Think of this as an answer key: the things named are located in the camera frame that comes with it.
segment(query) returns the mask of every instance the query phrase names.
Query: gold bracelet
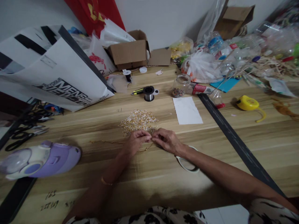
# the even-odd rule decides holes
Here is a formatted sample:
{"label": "gold bracelet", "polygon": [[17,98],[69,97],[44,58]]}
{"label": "gold bracelet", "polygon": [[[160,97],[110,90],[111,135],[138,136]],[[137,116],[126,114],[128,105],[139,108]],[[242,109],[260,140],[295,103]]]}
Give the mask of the gold bracelet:
{"label": "gold bracelet", "polygon": [[106,186],[111,186],[112,184],[109,184],[109,183],[107,183],[106,181],[104,181],[104,178],[103,177],[101,177],[101,181],[102,181],[102,183],[104,184],[104,185],[106,185]]}

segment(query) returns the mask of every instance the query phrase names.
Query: pile of gold beads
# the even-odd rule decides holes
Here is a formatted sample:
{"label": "pile of gold beads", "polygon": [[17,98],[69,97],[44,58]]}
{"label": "pile of gold beads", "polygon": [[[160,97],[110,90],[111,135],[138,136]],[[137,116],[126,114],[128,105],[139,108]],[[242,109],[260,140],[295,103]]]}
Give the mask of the pile of gold beads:
{"label": "pile of gold beads", "polygon": [[145,130],[149,133],[153,133],[155,127],[149,125],[150,123],[156,123],[158,119],[154,117],[151,112],[146,110],[135,110],[125,120],[121,121],[119,127],[123,127],[123,131],[126,136],[129,136],[133,131]]}

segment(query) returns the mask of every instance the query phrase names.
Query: white shopping bag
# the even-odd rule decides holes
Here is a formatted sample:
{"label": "white shopping bag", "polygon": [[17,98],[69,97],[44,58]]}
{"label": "white shopping bag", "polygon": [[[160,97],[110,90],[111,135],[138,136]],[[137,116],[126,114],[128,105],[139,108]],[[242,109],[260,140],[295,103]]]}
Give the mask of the white shopping bag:
{"label": "white shopping bag", "polygon": [[0,43],[0,81],[20,94],[77,111],[113,89],[63,26],[24,29]]}

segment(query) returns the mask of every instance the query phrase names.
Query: cardboard box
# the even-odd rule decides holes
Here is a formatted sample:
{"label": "cardboard box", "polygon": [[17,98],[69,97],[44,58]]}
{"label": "cardboard box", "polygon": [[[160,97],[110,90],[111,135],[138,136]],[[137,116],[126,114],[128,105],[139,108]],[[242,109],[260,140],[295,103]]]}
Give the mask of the cardboard box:
{"label": "cardboard box", "polygon": [[170,48],[156,49],[150,53],[150,59],[147,65],[169,66],[171,58]]}
{"label": "cardboard box", "polygon": [[223,40],[233,38],[238,30],[252,21],[255,5],[251,7],[228,7],[221,19],[218,20],[215,31]]}
{"label": "cardboard box", "polygon": [[150,52],[146,34],[141,30],[128,32],[136,41],[113,44],[109,47],[114,63],[119,70],[147,64],[146,50]]}

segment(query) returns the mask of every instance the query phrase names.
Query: yellow tape measure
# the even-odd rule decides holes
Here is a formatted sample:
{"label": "yellow tape measure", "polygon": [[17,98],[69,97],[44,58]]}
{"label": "yellow tape measure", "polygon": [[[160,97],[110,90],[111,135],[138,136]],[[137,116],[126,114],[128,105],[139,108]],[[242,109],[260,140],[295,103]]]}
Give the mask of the yellow tape measure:
{"label": "yellow tape measure", "polygon": [[266,118],[266,113],[259,108],[259,103],[246,95],[241,96],[237,101],[237,106],[242,110],[259,110],[262,112],[263,117],[260,120],[255,121],[256,123]]}

